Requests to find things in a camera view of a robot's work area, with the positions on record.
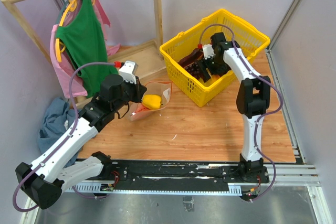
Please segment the orange mango toy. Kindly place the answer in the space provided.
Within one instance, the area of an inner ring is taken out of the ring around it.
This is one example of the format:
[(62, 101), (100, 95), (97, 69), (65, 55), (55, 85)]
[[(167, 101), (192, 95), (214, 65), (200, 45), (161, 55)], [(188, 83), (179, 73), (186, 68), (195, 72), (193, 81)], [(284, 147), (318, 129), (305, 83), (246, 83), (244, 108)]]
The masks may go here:
[(211, 76), (211, 80), (212, 80), (213, 82), (217, 81), (217, 80), (220, 79), (220, 78), (221, 78), (221, 76), (219, 76), (219, 75), (212, 75), (212, 76)]

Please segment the yellow bell pepper toy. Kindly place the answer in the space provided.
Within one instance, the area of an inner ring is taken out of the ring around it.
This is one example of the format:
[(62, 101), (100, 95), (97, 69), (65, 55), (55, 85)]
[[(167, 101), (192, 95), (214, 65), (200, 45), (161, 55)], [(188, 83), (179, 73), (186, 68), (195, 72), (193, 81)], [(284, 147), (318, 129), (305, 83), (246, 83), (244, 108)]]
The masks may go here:
[(162, 98), (157, 94), (146, 94), (142, 98), (142, 105), (150, 110), (157, 110), (161, 107)]

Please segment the watermelon slice toy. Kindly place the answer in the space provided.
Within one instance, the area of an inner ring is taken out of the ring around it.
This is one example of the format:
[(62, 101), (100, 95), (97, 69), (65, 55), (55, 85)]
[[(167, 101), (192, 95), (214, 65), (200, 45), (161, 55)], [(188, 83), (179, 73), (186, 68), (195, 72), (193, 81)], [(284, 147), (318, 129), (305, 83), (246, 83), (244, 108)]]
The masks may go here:
[(131, 122), (143, 119), (156, 110), (150, 110), (149, 108), (145, 107), (142, 103), (133, 103), (130, 107), (130, 115), (129, 120)]

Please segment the clear zip bag orange zipper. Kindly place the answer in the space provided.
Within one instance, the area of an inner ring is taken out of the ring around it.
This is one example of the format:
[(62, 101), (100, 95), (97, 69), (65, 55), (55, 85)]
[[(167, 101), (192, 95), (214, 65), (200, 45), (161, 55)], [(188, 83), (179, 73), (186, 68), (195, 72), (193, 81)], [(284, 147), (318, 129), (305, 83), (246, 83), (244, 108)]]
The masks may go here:
[(163, 110), (172, 97), (172, 82), (151, 81), (140, 103), (132, 103), (127, 113), (130, 122), (141, 120), (154, 112)]

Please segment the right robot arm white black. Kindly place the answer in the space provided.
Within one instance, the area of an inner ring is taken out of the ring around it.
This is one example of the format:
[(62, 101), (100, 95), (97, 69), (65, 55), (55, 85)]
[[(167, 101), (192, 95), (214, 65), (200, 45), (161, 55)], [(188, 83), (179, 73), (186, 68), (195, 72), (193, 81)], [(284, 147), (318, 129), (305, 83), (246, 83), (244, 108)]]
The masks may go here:
[(229, 173), (238, 176), (244, 182), (259, 179), (262, 183), (269, 182), (264, 158), (258, 151), (261, 144), (263, 119), (259, 117), (266, 113), (270, 104), (270, 82), (268, 76), (261, 76), (244, 56), (237, 41), (226, 40), (224, 33), (211, 36), (210, 44), (198, 44), (203, 58), (198, 65), (205, 80), (209, 74), (216, 71), (228, 73), (233, 71), (240, 86), (236, 98), (238, 112), (242, 115), (244, 125), (244, 142), (240, 154), (238, 169)]

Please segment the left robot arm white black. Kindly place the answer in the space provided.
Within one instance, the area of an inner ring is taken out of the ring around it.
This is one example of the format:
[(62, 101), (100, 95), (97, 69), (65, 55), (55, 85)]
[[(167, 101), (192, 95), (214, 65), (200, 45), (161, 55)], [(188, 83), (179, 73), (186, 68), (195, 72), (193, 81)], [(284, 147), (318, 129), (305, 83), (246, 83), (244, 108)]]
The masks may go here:
[(107, 124), (121, 118), (123, 106), (140, 103), (146, 91), (138, 77), (130, 83), (118, 74), (107, 76), (91, 102), (75, 112), (74, 123), (56, 143), (30, 164), (22, 162), (16, 167), (19, 184), (14, 195), (21, 190), (37, 207), (47, 209), (65, 190), (88, 178), (108, 179), (114, 173), (113, 161), (102, 152), (72, 166), (66, 164)]

